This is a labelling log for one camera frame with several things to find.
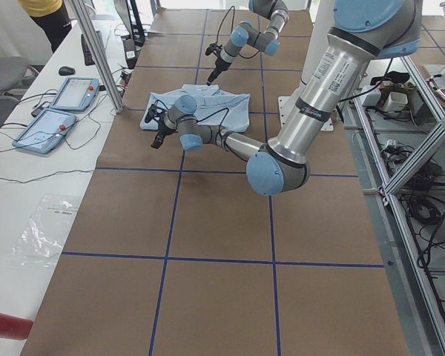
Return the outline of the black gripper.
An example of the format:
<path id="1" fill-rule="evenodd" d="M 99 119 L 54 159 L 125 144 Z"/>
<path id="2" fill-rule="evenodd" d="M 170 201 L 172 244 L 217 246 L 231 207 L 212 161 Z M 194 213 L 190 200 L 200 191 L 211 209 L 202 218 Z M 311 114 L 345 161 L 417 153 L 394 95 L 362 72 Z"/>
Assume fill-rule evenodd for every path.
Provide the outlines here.
<path id="1" fill-rule="evenodd" d="M 151 144 L 151 147 L 155 148 L 155 149 L 159 149 L 160 146 L 164 143 L 165 138 L 172 134 L 174 134 L 174 129 L 168 127 L 167 124 L 163 120 L 160 120 L 156 139 Z"/>
<path id="2" fill-rule="evenodd" d="M 219 76 L 222 72 L 227 71 L 228 69 L 228 63 L 227 61 L 223 60 L 223 59 L 217 59 L 215 61 L 215 68 L 213 73 L 210 74 L 210 76 L 207 79 L 207 86 L 211 85 L 214 80 L 217 78 L 217 76 Z"/>

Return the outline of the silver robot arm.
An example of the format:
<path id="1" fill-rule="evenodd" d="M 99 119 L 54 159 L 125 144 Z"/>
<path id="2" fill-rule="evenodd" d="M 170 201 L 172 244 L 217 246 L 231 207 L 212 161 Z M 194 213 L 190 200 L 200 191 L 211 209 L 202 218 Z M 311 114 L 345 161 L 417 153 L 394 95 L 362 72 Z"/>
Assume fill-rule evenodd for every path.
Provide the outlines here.
<path id="1" fill-rule="evenodd" d="M 178 134 L 185 151 L 205 144 L 232 152 L 246 163 L 249 185 L 258 194 L 274 196 L 309 179 L 307 150 L 337 104 L 375 59 L 407 56 L 418 49 L 420 1 L 336 1 L 330 10 L 328 44 L 276 137 L 258 142 L 223 125 L 206 125 L 195 116 L 197 104 L 180 96 L 169 108 L 151 105 L 145 122 L 155 122 L 153 147 Z"/>
<path id="2" fill-rule="evenodd" d="M 222 46 L 215 42 L 205 50 L 205 55 L 216 56 L 215 68 L 207 79 L 207 86 L 211 85 L 217 77 L 227 71 L 240 51 L 246 46 L 256 49 L 269 56 L 273 56 L 280 46 L 279 35 L 289 21 L 289 11 L 284 1 L 249 1 L 248 8 L 258 16 L 268 19 L 268 26 L 260 31 L 252 26 L 250 22 L 240 22 L 232 31 L 227 43 Z"/>

